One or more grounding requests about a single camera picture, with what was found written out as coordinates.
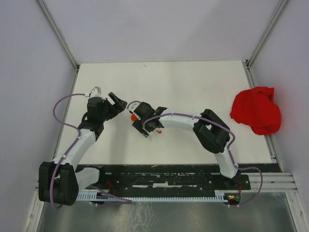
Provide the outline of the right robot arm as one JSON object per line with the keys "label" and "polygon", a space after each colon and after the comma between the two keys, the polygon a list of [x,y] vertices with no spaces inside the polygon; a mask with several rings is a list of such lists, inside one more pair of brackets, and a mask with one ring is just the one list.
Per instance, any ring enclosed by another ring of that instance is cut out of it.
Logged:
{"label": "right robot arm", "polygon": [[215,156],[222,185],[233,189],[239,184],[239,166],[230,150],[235,135],[214,111],[205,109],[200,114],[187,114],[166,107],[154,109],[141,101],[129,103],[127,110],[131,113],[132,126],[146,138],[154,131],[167,128],[193,132],[202,147]]}

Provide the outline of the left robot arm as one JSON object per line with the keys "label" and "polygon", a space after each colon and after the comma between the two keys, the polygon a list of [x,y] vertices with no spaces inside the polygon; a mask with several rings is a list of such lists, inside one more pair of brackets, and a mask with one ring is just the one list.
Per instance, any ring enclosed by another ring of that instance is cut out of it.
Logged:
{"label": "left robot arm", "polygon": [[104,123],[123,112],[127,102],[110,92],[110,103],[99,91],[93,89],[86,95],[87,111],[79,126],[60,121],[64,126],[77,131],[71,145],[50,162],[42,162],[39,167],[39,200],[50,203],[54,209],[75,203],[78,193],[93,185],[103,188],[107,183],[106,175],[96,168],[76,168],[86,151],[98,140],[104,130]]}

